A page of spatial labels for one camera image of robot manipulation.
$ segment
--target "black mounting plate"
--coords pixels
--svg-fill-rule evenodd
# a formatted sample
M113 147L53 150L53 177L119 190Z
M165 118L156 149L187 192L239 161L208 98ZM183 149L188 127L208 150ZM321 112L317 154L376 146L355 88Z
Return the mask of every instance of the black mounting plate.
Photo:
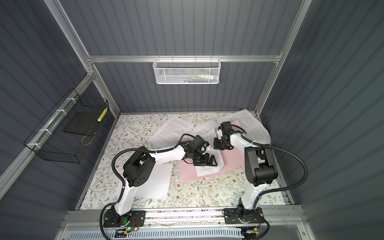
M256 210L259 214L263 214L263 211L261 208L257 208ZM237 208L227 208L223 209L223 212L225 212L226 217L225 224L244 224L244 223L263 223L264 221L260 219L256 214L249 218L247 221L240 221L237 213Z
M129 213L120 216L118 218L118 221L114 220L116 218L109 216L109 213L107 212L105 217L108 218L107 220L104 219L103 227L120 227L126 225L129 219L132 217L136 218L139 221L139 227L144 226L144 220L145 220L145 211L130 211ZM133 227L133 221L130 221L126 227Z

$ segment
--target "white vented cover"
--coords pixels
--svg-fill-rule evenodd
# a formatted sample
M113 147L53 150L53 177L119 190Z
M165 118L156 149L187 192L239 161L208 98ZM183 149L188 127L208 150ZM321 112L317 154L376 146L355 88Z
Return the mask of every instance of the white vented cover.
M152 228L139 229L131 232L127 237L115 238L116 230L105 230L110 239L181 239L181 238L202 238L227 237L241 239L241 229L236 227L205 227L205 228ZM88 239L104 240L100 231L71 231L68 240Z
M205 62L153 61L158 84L217 84L220 68L220 59Z

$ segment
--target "pink paper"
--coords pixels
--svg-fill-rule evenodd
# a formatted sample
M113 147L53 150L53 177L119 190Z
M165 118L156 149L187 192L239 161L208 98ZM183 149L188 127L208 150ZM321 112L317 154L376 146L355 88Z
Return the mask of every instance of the pink paper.
M232 122L232 124L240 126L237 120ZM200 177L197 176L195 166L193 166L192 164L187 164L184 161L178 161L177 163L179 165L181 183L225 174L228 171L231 171L237 167L241 167L244 165L244 154L237 148L234 148L232 150L221 151L221 155L223 157L224 167L217 173L208 174Z

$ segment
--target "table surface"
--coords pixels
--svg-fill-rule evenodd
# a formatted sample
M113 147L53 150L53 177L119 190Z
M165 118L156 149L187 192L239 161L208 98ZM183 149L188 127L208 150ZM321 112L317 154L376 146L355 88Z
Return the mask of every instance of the table surface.
M80 209L102 209L106 204L117 200L115 191L119 179L111 170L112 158L126 148L140 146L154 148L155 146L148 139L168 119L178 117L192 123L194 127L199 127L207 121L215 121L225 115L228 113L120 115ZM116 161L116 169L120 174L123 172L122 166L132 154L133 152L123 154ZM245 191L247 179L244 166L226 174L181 184L177 162L171 163L173 168L167 199L135 198L133 209L234 206ZM278 187L274 180L268 189ZM281 192L265 194L259 203L260 205L285 205Z

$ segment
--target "gray panel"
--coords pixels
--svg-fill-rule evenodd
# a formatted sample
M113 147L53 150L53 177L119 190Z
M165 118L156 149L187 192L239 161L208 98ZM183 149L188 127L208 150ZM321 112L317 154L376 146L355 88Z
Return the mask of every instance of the gray panel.
M43 1L0 1L0 173L86 72Z
M383 12L382 1L314 1L262 111L272 144L308 166L292 193L320 240L382 236ZM297 181L301 167L277 157Z
M84 95L100 97L93 84ZM108 111L80 164L32 159L0 201L0 239L54 238L66 212L75 208L113 122Z
M299 0L65 0L91 55L274 55Z
M151 63L96 63L121 112L251 110L273 65L222 63L218 84L166 85Z
M44 1L0 1L0 36L2 173L86 72ZM100 97L93 84L84 94ZM75 208L113 121L108 112L81 164L31 160L0 201L0 239L55 237L67 210Z

